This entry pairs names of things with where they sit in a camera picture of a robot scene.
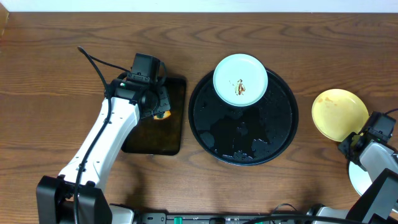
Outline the yellow plate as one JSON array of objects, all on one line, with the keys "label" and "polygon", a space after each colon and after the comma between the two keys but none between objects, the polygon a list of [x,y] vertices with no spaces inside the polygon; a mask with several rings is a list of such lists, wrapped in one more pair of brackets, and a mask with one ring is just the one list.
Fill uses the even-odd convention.
[{"label": "yellow plate", "polygon": [[358,133],[369,118],[362,100],[342,89],[320,93],[313,102],[311,112],[319,132],[336,142],[343,141],[352,132]]}]

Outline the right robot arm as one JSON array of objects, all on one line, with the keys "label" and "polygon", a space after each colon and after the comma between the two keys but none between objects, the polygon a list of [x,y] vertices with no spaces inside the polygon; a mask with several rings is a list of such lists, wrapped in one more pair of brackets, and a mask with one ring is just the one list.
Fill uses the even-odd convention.
[{"label": "right robot arm", "polygon": [[322,204],[313,207],[308,215],[351,220],[361,223],[397,223],[390,213],[397,211],[397,152],[388,138],[377,138],[369,133],[360,136],[354,147],[360,153],[359,163],[372,181],[350,210],[336,210]]}]

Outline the green yellow sponge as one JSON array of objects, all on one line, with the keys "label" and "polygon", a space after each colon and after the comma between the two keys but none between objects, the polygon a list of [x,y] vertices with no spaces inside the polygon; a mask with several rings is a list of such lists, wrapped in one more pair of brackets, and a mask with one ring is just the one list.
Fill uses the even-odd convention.
[{"label": "green yellow sponge", "polygon": [[168,110],[168,111],[165,111],[165,112],[155,115],[154,119],[155,120],[163,120],[163,119],[167,119],[170,115],[171,115],[171,112]]}]

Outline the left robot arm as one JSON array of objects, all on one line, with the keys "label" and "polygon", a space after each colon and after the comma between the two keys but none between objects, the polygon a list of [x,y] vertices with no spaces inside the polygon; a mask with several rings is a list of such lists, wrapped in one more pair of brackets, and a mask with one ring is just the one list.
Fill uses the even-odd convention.
[{"label": "left robot arm", "polygon": [[140,119],[170,109],[163,82],[117,78],[104,89],[99,116],[73,159],[57,177],[43,176],[36,188],[40,223],[132,223],[134,210],[104,196],[110,170]]}]

